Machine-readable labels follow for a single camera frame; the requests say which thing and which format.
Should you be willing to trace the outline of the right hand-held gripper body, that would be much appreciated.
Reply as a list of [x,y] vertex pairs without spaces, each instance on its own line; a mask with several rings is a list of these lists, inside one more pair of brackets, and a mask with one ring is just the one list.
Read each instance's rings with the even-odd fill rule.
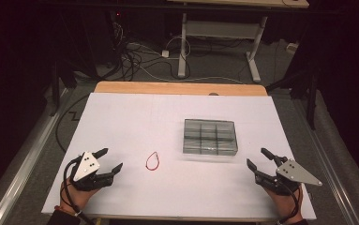
[[293,159],[271,157],[271,160],[277,165],[276,175],[271,176],[254,167],[255,183],[277,195],[290,196],[301,184],[322,185],[322,181]]

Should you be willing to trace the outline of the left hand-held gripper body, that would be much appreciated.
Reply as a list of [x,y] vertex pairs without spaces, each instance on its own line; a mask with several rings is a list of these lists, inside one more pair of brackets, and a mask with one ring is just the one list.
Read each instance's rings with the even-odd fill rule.
[[115,174],[112,172],[97,174],[100,164],[98,158],[93,157],[93,153],[84,152],[80,158],[75,159],[76,165],[70,175],[70,183],[82,191],[91,191],[109,187],[112,185]]

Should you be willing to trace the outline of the clear grey compartment box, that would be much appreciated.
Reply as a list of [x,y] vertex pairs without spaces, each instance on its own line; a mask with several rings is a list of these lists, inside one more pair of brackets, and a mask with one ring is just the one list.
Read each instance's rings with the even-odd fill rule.
[[237,136],[233,121],[185,120],[184,154],[235,156],[237,152]]

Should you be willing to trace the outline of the person's left hand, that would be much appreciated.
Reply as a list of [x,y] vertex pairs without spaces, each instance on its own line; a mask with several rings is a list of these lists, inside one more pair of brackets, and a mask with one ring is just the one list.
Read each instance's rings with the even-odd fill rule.
[[61,185],[59,208],[64,212],[75,215],[76,210],[74,206],[77,206],[79,210],[83,210],[96,193],[98,193],[98,189],[91,191],[77,190],[70,184],[70,180],[67,179]]

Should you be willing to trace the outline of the person's right hand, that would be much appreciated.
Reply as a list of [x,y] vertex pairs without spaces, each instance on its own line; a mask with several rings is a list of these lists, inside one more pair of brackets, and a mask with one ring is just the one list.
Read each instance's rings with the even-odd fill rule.
[[[269,195],[269,197],[272,199],[274,205],[277,208],[277,213],[279,214],[279,217],[281,219],[288,218],[286,221],[298,221],[300,219],[303,219],[302,213],[301,213],[301,206],[303,201],[303,190],[302,187],[299,187],[294,193],[294,197],[296,198],[296,201],[293,199],[292,196],[282,196],[282,195],[276,195],[275,192],[265,188],[264,189],[266,193]],[[298,202],[298,211],[295,216],[291,217],[292,211],[295,209],[296,202]]]

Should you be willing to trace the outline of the black stand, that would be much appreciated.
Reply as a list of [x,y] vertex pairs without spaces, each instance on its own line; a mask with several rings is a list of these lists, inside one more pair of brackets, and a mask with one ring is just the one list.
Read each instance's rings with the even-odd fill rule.
[[290,77],[273,82],[265,87],[267,92],[277,88],[291,88],[292,98],[307,98],[306,120],[311,129],[315,129],[314,117],[318,79],[321,68],[316,62],[309,62],[304,68],[293,73]]
[[60,83],[66,88],[75,88],[77,82],[74,78],[74,72],[72,67],[61,61],[54,61],[51,66],[51,75],[52,75],[52,113],[51,116],[57,114],[60,108],[60,98],[61,98],[61,87]]

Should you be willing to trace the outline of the black device with red light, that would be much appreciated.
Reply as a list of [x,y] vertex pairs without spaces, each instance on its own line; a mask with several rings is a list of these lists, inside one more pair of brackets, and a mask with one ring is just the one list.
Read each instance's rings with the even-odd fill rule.
[[120,11],[108,10],[105,16],[112,46],[117,48],[126,37],[126,24],[123,14]]

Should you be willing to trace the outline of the metal floor rail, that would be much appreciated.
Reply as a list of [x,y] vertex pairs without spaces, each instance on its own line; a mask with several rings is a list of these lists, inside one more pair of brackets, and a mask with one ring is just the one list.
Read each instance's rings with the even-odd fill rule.
[[322,113],[322,116],[316,116],[314,127],[311,127],[306,118],[304,103],[295,100],[294,107],[307,131],[316,165],[323,174],[324,185],[313,189],[312,202],[316,207],[317,221],[320,224],[335,224],[335,219],[338,219],[337,225],[359,225],[353,187],[353,181],[359,181],[358,168],[331,118],[324,106],[318,106],[316,112]]
[[58,95],[60,106],[56,110],[52,108],[54,106],[52,96],[47,96],[46,109],[0,179],[0,225],[4,225],[7,221],[15,203],[22,195],[43,148],[72,93],[73,90],[70,88],[63,89],[62,93]]

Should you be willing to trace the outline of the white desk frame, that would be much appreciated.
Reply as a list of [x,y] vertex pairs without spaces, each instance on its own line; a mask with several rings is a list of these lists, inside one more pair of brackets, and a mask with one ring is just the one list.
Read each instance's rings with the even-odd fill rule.
[[182,16],[181,48],[178,62],[178,76],[184,78],[187,71],[187,55],[190,44],[187,37],[210,38],[241,38],[253,41],[252,50],[246,52],[247,65],[253,82],[259,83],[261,76],[258,71],[255,56],[259,48],[267,17],[261,17],[258,22],[218,22],[191,20],[184,13]]

